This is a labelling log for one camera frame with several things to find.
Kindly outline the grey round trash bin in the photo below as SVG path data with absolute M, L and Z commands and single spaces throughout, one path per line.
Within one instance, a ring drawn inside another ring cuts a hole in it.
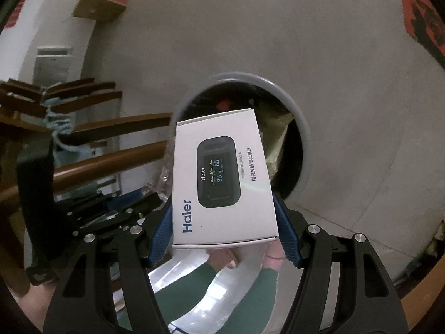
M 272 190 L 284 200 L 301 195 L 311 168 L 308 123 L 284 89 L 254 74 L 220 73 L 185 94 L 170 121 L 168 154 L 173 154 L 178 122 L 240 109 L 255 111 Z

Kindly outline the white Haier oximeter box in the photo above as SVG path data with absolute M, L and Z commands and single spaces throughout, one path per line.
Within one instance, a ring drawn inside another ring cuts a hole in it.
M 177 123 L 172 208 L 177 250 L 242 247 L 278 237 L 253 109 Z

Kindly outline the white air conditioner unit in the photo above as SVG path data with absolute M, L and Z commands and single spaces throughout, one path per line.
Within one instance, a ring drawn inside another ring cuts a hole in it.
M 40 87 L 66 83 L 72 65 L 72 49 L 38 48 L 33 71 L 33 84 Z

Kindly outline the gold foil pouch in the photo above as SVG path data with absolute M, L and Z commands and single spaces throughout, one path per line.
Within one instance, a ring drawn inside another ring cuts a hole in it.
M 256 119 L 265 153 L 268 176 L 272 181 L 278 172 L 284 139 L 293 116 L 289 112 L 261 108 L 256 110 Z

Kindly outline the red door banner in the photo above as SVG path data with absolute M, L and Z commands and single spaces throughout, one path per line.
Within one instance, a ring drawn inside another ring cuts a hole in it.
M 444 67 L 444 0 L 401 0 L 407 33 Z

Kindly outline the teal knitted chair cushion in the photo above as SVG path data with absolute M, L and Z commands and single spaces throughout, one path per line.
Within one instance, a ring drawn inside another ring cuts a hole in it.
M 72 146 L 62 143 L 60 136 L 71 134 L 74 130 L 74 124 L 68 114 L 56 113 L 55 103 L 59 103 L 60 98 L 49 98 L 49 89 L 52 87 L 59 87 L 61 82 L 50 85 L 48 87 L 43 87 L 43 102 L 41 105 L 46 108 L 46 115 L 43 119 L 46 128 L 51 130 L 51 135 L 54 139 L 54 145 L 63 151 L 75 152 L 78 154 L 90 153 L 91 149 L 86 146 Z

